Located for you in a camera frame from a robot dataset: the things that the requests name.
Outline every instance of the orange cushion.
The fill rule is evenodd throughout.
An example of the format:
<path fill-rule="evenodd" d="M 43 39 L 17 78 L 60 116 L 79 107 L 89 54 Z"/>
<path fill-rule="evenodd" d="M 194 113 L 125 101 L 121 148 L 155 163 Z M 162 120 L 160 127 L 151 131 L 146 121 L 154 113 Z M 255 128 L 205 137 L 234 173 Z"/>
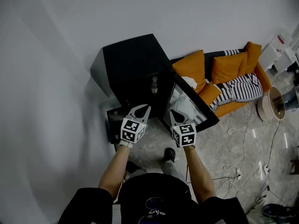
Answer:
<path fill-rule="evenodd" d="M 240 107 L 246 105 L 248 103 L 237 103 L 237 102 L 232 102 L 226 105 L 221 105 L 217 108 L 215 115 L 220 118 L 223 115 L 226 115 L 228 113 L 231 113 L 232 111 L 239 109 Z"/>
<path fill-rule="evenodd" d="M 248 42 L 246 51 L 248 52 L 248 58 L 245 73 L 250 74 L 254 72 L 254 68 L 256 67 L 257 61 L 262 52 L 262 46 Z"/>
<path fill-rule="evenodd" d="M 244 76 L 245 72 L 246 72 L 246 67 L 247 67 L 247 56 L 248 53 L 247 51 L 239 53 L 239 55 L 241 56 L 242 60 L 241 60 L 241 65 L 239 67 L 239 71 L 238 71 L 238 76 Z"/>
<path fill-rule="evenodd" d="M 197 83 L 195 89 L 196 93 L 202 91 L 206 86 L 205 79 L 205 56 L 204 51 L 196 51 L 182 60 L 175 62 L 173 65 L 174 70 L 182 77 L 191 77 Z"/>
<path fill-rule="evenodd" d="M 212 81 L 214 84 L 225 83 L 238 76 L 242 57 L 240 54 L 233 56 L 214 57 L 212 64 Z"/>
<path fill-rule="evenodd" d="M 210 105 L 220 94 L 221 91 L 210 83 L 199 93 L 199 97 L 202 98 L 207 105 Z"/>

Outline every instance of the cabinet door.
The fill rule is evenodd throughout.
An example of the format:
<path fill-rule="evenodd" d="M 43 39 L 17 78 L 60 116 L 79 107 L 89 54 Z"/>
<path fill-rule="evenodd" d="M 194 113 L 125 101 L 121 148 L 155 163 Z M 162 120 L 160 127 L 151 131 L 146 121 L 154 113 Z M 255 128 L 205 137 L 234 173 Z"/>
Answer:
<path fill-rule="evenodd" d="M 164 125 L 170 129 L 171 122 L 169 111 L 171 109 L 186 113 L 195 123 L 196 131 L 200 132 L 219 122 L 217 116 L 210 110 L 209 106 L 188 85 L 188 83 L 175 71 L 172 71 L 171 79 L 174 81 L 172 92 L 162 118 Z"/>

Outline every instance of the shoe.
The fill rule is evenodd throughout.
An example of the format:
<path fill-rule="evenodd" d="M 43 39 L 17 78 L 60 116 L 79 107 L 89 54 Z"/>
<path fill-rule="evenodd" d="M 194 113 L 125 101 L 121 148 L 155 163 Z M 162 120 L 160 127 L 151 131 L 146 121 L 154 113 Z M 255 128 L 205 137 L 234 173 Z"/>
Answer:
<path fill-rule="evenodd" d="M 133 162 L 131 161 L 127 161 L 127 165 L 126 165 L 126 170 L 129 172 L 129 173 L 134 173 L 137 169 L 141 169 L 141 167 L 137 166 L 136 164 L 134 164 Z"/>
<path fill-rule="evenodd" d="M 174 162 L 175 158 L 176 158 L 176 151 L 174 151 L 174 149 L 171 148 L 171 147 L 166 148 L 165 151 L 164 151 L 163 160 L 165 162 L 168 161 L 168 160 L 171 160 L 171 161 Z"/>

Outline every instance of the tiled floor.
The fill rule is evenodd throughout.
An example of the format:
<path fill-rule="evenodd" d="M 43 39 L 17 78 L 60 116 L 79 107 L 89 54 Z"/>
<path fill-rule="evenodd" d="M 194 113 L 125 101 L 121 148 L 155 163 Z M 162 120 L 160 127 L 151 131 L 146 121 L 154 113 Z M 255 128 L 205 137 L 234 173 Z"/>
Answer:
<path fill-rule="evenodd" d="M 286 93 L 292 87 L 292 74 L 283 73 L 273 77 L 267 72 L 272 84 Z M 243 161 L 244 134 L 228 135 L 228 129 L 245 129 L 247 119 L 244 113 L 251 114 L 252 102 L 246 106 L 220 118 L 217 125 L 197 134 L 196 151 L 205 164 L 212 178 L 234 176 L 235 168 L 224 170 L 224 165 L 235 165 L 240 168 Z M 271 162 L 270 176 L 264 176 L 259 166 L 267 164 L 273 135 L 278 127 L 278 121 L 263 123 L 256 111 L 256 104 L 252 109 L 249 127 L 245 139 L 245 160 L 241 169 L 241 181 L 235 181 L 235 189 L 229 193 L 219 189 L 221 180 L 215 180 L 215 190 L 218 197 L 227 198 L 237 196 L 242 207 L 248 211 L 254 199 L 260 192 L 263 184 L 268 179 L 268 184 L 273 193 L 280 197 L 286 204 L 292 205 L 299 190 L 299 175 L 289 175 L 290 159 L 297 157 L 299 145 L 299 111 L 287 111 L 285 119 L 281 121 L 275 136 Z M 182 148 L 176 148 L 170 133 L 158 119 L 150 119 L 145 136 L 135 145 L 131 152 L 130 160 L 149 172 L 161 172 L 159 160 L 164 149 L 172 147 L 176 150 L 176 168 L 186 175 L 186 158 Z M 271 192 L 267 192 L 267 202 L 283 204 Z"/>

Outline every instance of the leg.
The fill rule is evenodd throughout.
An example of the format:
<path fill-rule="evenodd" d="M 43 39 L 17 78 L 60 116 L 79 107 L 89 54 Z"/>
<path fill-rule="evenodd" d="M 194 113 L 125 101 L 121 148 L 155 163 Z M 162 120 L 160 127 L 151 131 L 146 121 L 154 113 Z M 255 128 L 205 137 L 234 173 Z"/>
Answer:
<path fill-rule="evenodd" d="M 161 169 L 164 174 L 176 177 L 186 183 L 184 176 L 176 170 L 176 167 L 171 160 L 164 162 L 164 164 L 161 166 Z"/>
<path fill-rule="evenodd" d="M 179 173 L 176 170 L 176 167 L 174 166 L 175 157 L 176 157 L 176 152 L 172 148 L 165 149 L 164 158 L 163 158 L 164 162 L 161 165 L 161 169 L 164 174 L 168 174 L 170 176 L 176 177 L 179 180 L 182 180 L 183 182 L 186 183 L 184 176 L 181 173 Z"/>
<path fill-rule="evenodd" d="M 298 104 L 297 97 L 292 99 L 292 100 L 289 100 L 289 102 L 285 103 L 285 109 L 286 110 L 298 108 L 298 106 L 299 106 L 299 104 Z"/>
<path fill-rule="evenodd" d="M 296 98 L 296 90 L 295 89 L 291 89 L 289 92 L 287 92 L 286 94 L 284 94 L 282 97 L 284 98 L 285 102 L 290 101 L 290 100 Z"/>
<path fill-rule="evenodd" d="M 140 176 L 140 175 L 143 175 L 143 174 L 147 174 L 148 172 L 142 168 L 140 169 L 137 169 L 134 173 L 130 174 L 129 177 L 126 179 L 129 180 L 131 179 L 132 177 L 137 177 L 137 176 Z"/>
<path fill-rule="evenodd" d="M 126 181 L 131 179 L 132 177 L 137 177 L 137 176 L 148 173 L 146 170 L 144 170 L 143 168 L 137 166 L 136 164 L 134 164 L 131 161 L 127 162 L 126 170 L 130 173 L 130 175 L 126 179 Z"/>

